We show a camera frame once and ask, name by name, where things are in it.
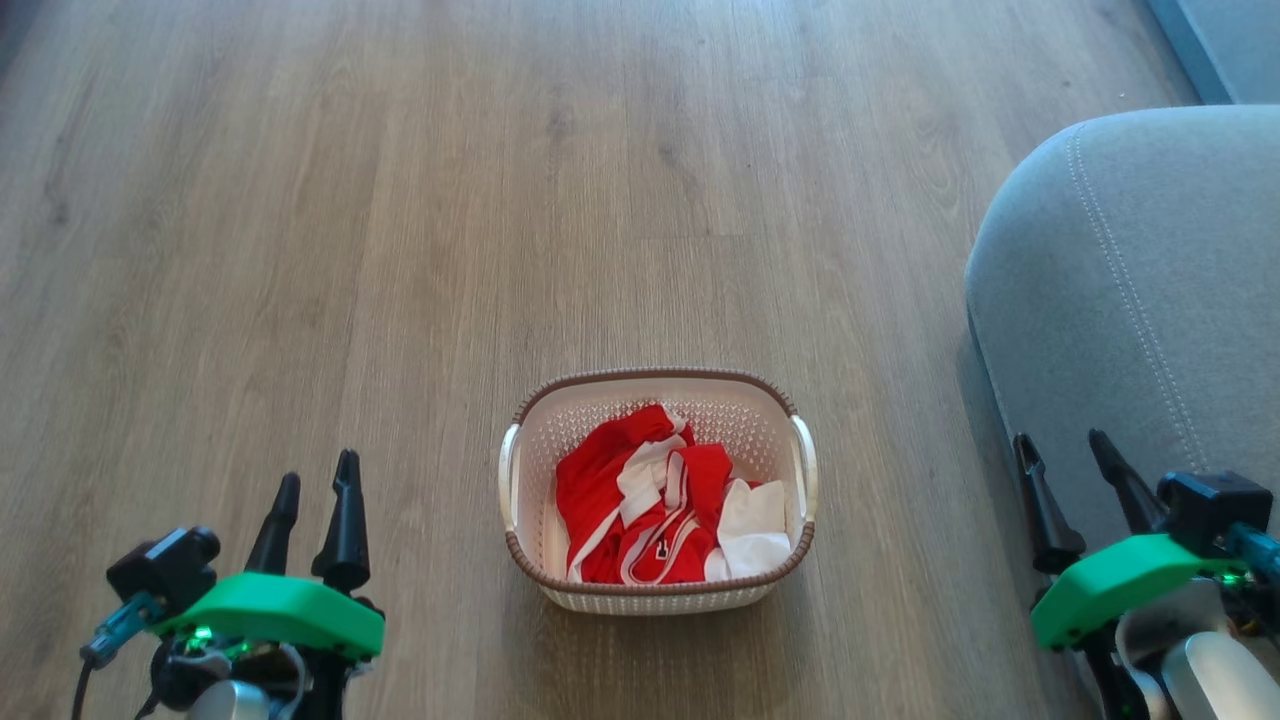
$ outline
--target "robotic arm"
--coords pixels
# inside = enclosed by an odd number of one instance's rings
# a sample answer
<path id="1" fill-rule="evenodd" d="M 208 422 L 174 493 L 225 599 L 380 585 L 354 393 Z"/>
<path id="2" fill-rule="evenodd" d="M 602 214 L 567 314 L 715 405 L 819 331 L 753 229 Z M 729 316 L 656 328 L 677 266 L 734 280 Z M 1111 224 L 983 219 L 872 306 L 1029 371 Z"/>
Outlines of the robotic arm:
<path id="1" fill-rule="evenodd" d="M 1170 473 L 1152 493 L 1106 434 L 1089 446 L 1134 534 L 1082 559 L 1036 446 L 1014 439 L 1033 566 L 1056 575 L 1032 606 L 1037 642 L 1083 657 L 1107 720 L 1275 717 L 1280 687 L 1236 639 L 1276 615 L 1271 492 L 1234 473 Z"/>
<path id="2" fill-rule="evenodd" d="M 160 647 L 136 719 L 160 705 L 188 720 L 340 719 L 347 682 L 381 653 L 385 616 L 351 596 L 370 577 L 360 457 L 351 450 L 338 459 L 333 489 L 329 532 L 311 564 L 321 582 L 284 575 L 301 493 L 294 473 L 280 480 L 243 573 L 218 582 L 209 562 L 220 543 L 205 528 L 179 528 L 111 565 L 106 579 L 124 605 L 81 648 L 72 720 L 90 673 L 143 630 Z"/>

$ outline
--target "basket handle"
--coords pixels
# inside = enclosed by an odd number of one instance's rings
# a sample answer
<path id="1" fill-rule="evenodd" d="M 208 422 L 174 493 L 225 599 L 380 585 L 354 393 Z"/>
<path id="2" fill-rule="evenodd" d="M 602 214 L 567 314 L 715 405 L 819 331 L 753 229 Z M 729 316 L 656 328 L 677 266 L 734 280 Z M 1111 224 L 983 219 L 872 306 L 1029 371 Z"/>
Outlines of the basket handle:
<path id="1" fill-rule="evenodd" d="M 791 427 L 796 430 L 796 439 L 800 442 L 800 473 L 804 479 L 805 491 L 805 523 L 813 523 L 818 514 L 818 454 L 813 450 L 813 436 L 809 434 L 809 425 L 800 419 L 800 415 L 791 416 Z"/>
<path id="2" fill-rule="evenodd" d="M 502 438 L 502 450 L 498 452 L 498 503 L 502 506 L 502 523 L 507 532 L 516 530 L 515 514 L 511 507 L 511 477 L 512 465 L 516 461 L 516 436 L 520 434 L 520 423 L 507 428 L 507 434 Z"/>

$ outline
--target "white cloth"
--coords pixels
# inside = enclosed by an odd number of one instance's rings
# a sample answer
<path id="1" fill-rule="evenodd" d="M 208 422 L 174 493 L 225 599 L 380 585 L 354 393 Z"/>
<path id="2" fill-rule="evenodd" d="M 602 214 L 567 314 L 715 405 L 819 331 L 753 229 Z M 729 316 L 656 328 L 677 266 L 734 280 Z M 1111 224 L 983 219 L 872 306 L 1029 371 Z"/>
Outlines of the white cloth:
<path id="1" fill-rule="evenodd" d="M 636 518 L 662 502 L 659 491 L 667 486 L 667 459 L 672 450 L 681 447 L 686 447 L 685 439 L 671 436 L 662 442 L 646 442 L 627 457 L 618 473 L 618 489 L 622 492 L 618 512 L 623 528 L 630 528 Z"/>
<path id="2" fill-rule="evenodd" d="M 786 492 L 782 483 L 755 488 L 735 478 L 724 496 L 719 547 L 707 556 L 708 582 L 750 578 L 786 562 L 791 541 L 786 528 Z"/>

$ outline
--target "wooden floor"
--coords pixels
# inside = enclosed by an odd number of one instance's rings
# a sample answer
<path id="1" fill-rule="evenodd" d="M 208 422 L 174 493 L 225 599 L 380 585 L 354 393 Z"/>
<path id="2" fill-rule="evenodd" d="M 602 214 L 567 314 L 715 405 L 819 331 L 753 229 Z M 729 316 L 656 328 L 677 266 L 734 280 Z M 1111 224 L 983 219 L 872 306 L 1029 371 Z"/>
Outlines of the wooden floor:
<path id="1" fill-rule="evenodd" d="M 355 717 L 1079 717 L 968 340 L 1000 183 L 1194 101 L 1142 0 L 3 0 L 0 692 L 64 717 L 102 571 L 280 474 L 305 574 L 364 457 L 388 651 Z M 818 541 L 758 606 L 599 619 L 502 539 L 541 380 L 788 389 Z M 147 642 L 90 688 L 127 717 Z"/>

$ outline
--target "white stripe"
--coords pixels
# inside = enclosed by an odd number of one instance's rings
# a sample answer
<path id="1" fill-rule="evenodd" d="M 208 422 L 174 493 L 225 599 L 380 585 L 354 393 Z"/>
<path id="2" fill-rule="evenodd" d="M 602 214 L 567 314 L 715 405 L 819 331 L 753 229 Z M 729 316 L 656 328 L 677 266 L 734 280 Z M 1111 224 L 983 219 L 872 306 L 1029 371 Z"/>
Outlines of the white stripe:
<path id="1" fill-rule="evenodd" d="M 684 492 L 687 483 L 689 469 L 685 466 L 685 456 L 672 451 L 667 456 L 667 488 L 663 496 L 663 503 L 667 506 L 667 510 L 684 507 L 687 503 Z"/>
<path id="2" fill-rule="evenodd" d="M 685 447 L 685 439 L 671 436 L 662 442 L 646 442 L 627 457 L 618 473 L 622 527 L 630 528 L 636 518 L 662 501 L 660 488 L 667 482 L 667 457 L 672 450 L 681 447 Z"/>
<path id="3" fill-rule="evenodd" d="M 600 527 L 591 530 L 591 537 L 586 538 L 586 543 L 577 550 L 577 555 L 575 555 L 573 560 L 571 560 L 568 564 L 567 574 L 568 574 L 568 580 L 571 583 L 582 582 L 582 561 L 586 560 L 588 555 L 591 555 L 593 550 L 599 547 L 600 541 L 604 539 L 604 534 L 609 532 L 609 525 L 613 524 L 613 520 L 617 516 L 618 516 L 618 510 L 614 507 L 613 512 L 609 512 L 609 515 L 604 519 L 604 521 L 600 523 Z"/>
<path id="4" fill-rule="evenodd" d="M 686 492 L 689 488 L 689 473 L 686 471 L 682 460 L 678 462 L 678 475 L 672 470 L 672 466 L 677 465 L 676 464 L 677 457 L 680 456 L 673 452 L 671 456 L 671 461 L 667 464 L 667 497 L 669 498 L 672 495 L 675 495 L 678 498 L 678 505 L 667 511 L 667 516 L 663 518 L 660 525 L 658 525 L 652 530 L 645 530 L 640 533 L 640 536 L 636 537 L 635 544 L 623 551 L 622 571 L 621 571 L 623 584 L 655 585 L 660 583 L 662 579 L 666 578 L 668 573 L 671 573 L 671 568 L 676 561 L 676 556 L 680 553 L 680 548 L 685 544 L 685 539 L 689 538 L 690 533 L 692 533 L 695 529 L 700 527 L 698 524 L 698 518 L 694 515 L 694 512 L 692 511 L 686 512 L 686 506 L 689 502 L 689 493 Z M 678 483 L 678 488 L 675 488 L 675 491 L 671 487 L 673 477 L 678 477 L 678 480 L 676 480 Z M 640 560 L 640 556 L 649 550 L 654 538 L 664 534 L 667 527 L 671 525 L 677 519 L 681 521 L 681 525 L 676 530 L 676 537 L 672 541 L 672 547 L 667 551 L 667 561 L 663 564 L 662 571 L 658 574 L 658 578 L 654 580 L 637 580 L 635 574 L 632 573 L 632 570 L 635 569 L 635 564 Z"/>
<path id="5" fill-rule="evenodd" d="M 678 433 L 681 433 L 681 432 L 685 430 L 685 425 L 687 423 L 685 421 L 684 418 L 681 418 L 680 415 L 676 415 L 675 413 L 672 413 L 671 407 L 667 407 L 666 405 L 662 406 L 662 411 L 667 414 L 667 420 L 671 421 L 671 427 L 676 428 L 672 432 L 675 432 L 675 433 L 678 434 Z"/>

